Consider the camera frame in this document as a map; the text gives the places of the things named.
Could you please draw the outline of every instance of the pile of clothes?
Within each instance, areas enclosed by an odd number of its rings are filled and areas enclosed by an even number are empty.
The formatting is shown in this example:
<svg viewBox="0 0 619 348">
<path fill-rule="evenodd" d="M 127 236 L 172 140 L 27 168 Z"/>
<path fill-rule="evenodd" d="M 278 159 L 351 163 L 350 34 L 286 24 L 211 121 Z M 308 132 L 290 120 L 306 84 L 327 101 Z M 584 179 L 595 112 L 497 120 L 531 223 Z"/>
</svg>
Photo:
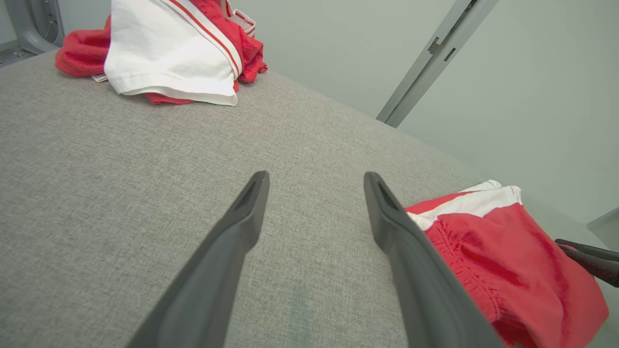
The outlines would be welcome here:
<svg viewBox="0 0 619 348">
<path fill-rule="evenodd" d="M 238 81 L 267 71 L 256 23 L 227 0 L 112 0 L 103 30 L 76 30 L 56 53 L 74 77 L 107 79 L 153 104 L 236 105 Z"/>
<path fill-rule="evenodd" d="M 608 318 L 593 276 L 527 213 L 518 187 L 488 180 L 404 210 L 507 347 L 583 348 Z"/>
</svg>

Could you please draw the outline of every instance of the gray wall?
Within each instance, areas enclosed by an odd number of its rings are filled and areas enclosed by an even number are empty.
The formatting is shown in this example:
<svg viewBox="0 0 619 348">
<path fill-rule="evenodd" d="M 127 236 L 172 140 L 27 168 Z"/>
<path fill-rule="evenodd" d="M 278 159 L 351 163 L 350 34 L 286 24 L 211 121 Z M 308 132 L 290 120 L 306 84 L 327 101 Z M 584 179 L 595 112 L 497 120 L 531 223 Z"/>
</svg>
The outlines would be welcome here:
<svg viewBox="0 0 619 348">
<path fill-rule="evenodd" d="M 4 0 L 0 0 L 0 45 L 17 40 Z"/>
<path fill-rule="evenodd" d="M 619 251 L 619 209 L 587 224 L 587 227 L 609 249 Z"/>
<path fill-rule="evenodd" d="M 378 116 L 455 0 L 231 0 L 269 68 Z"/>
<path fill-rule="evenodd" d="M 111 12 L 110 0 L 58 0 L 64 34 L 78 29 L 102 29 Z"/>
<path fill-rule="evenodd" d="M 399 129 L 588 223 L 619 207 L 619 2 L 500 0 Z"/>
</svg>

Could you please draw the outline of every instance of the clothing label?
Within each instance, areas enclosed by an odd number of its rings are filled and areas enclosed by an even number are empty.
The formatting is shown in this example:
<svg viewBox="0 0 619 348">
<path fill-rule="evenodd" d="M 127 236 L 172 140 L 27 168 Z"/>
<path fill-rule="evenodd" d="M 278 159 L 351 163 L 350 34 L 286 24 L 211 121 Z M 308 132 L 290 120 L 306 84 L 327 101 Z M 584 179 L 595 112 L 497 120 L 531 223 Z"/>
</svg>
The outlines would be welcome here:
<svg viewBox="0 0 619 348">
<path fill-rule="evenodd" d="M 91 76 L 93 80 L 95 80 L 97 83 L 101 83 L 103 81 L 107 81 L 108 77 L 105 74 L 97 74 L 97 75 L 93 75 Z"/>
</svg>

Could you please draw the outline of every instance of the gray upholstered table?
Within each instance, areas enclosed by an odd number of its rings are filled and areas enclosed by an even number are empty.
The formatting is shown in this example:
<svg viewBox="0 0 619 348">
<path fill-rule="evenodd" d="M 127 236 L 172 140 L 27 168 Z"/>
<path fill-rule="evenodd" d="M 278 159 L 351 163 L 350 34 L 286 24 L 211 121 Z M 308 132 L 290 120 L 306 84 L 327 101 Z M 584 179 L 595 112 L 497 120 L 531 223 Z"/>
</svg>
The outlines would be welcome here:
<svg viewBox="0 0 619 348">
<path fill-rule="evenodd" d="M 57 71 L 0 70 L 0 346 L 121 347 L 257 170 L 271 174 L 228 347 L 404 347 L 362 178 L 402 204 L 485 180 L 451 157 L 274 72 L 237 107 L 153 106 Z M 601 245 L 533 200 L 553 237 Z M 617 342 L 619 292 L 593 346 Z"/>
</svg>

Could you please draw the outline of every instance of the white stripe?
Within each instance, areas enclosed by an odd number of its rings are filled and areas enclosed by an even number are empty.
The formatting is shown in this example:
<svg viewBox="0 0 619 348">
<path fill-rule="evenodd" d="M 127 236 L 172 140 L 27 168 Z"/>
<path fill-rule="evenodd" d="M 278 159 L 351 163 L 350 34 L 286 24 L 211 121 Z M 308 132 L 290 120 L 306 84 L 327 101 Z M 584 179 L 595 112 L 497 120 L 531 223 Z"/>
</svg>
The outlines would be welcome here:
<svg viewBox="0 0 619 348">
<path fill-rule="evenodd" d="M 421 214 L 409 212 L 408 215 L 421 230 L 426 231 L 439 215 L 463 213 L 484 217 L 496 208 L 508 207 L 515 203 L 522 204 L 520 188 L 505 186 L 469 193 L 445 202 L 430 211 Z"/>
<path fill-rule="evenodd" d="M 215 47 L 219 48 L 219 50 L 223 53 L 223 55 L 226 56 L 226 58 L 230 61 L 230 66 L 232 67 L 232 70 L 235 73 L 235 80 L 236 80 L 238 76 L 241 74 L 241 72 L 243 71 L 243 63 L 241 62 L 241 56 L 239 56 L 238 51 L 236 50 L 232 42 L 221 32 L 221 30 L 219 30 L 219 28 L 217 28 L 215 24 L 213 24 L 208 19 L 208 17 L 206 17 L 194 4 L 192 4 L 190 0 L 176 0 L 185 9 L 187 9 L 187 11 L 189 11 L 189 13 L 191 13 L 191 15 L 193 15 L 197 19 L 198 22 L 200 22 L 200 24 L 202 24 L 208 31 L 211 32 L 211 34 L 213 34 L 215 37 L 217 37 L 219 41 L 223 43 L 223 45 L 230 52 L 230 55 L 228 55 L 228 52 L 226 52 L 226 50 L 223 47 L 221 47 L 221 45 L 219 45 L 217 41 L 215 41 L 207 32 L 205 32 L 202 28 L 200 28 L 200 26 L 198 26 L 198 24 L 195 23 L 193 19 L 190 16 L 188 16 L 187 13 L 185 13 L 185 11 L 178 8 L 178 6 L 176 6 L 175 4 L 173 4 L 172 2 L 168 0 L 160 0 L 160 1 L 170 6 L 172 9 L 174 9 L 176 12 L 182 15 L 183 18 L 185 18 L 202 36 L 207 38 L 213 45 L 215 45 Z"/>
<path fill-rule="evenodd" d="M 230 17 L 229 20 L 240 25 L 245 31 L 245 34 L 256 28 L 256 22 L 249 18 L 246 14 L 242 13 L 241 10 L 234 10 L 232 17 Z"/>
<path fill-rule="evenodd" d="M 471 191 L 485 191 L 487 189 L 495 189 L 501 187 L 501 183 L 495 180 L 487 180 L 479 185 L 475 185 L 473 187 L 463 189 L 460 192 L 471 192 Z"/>
</svg>

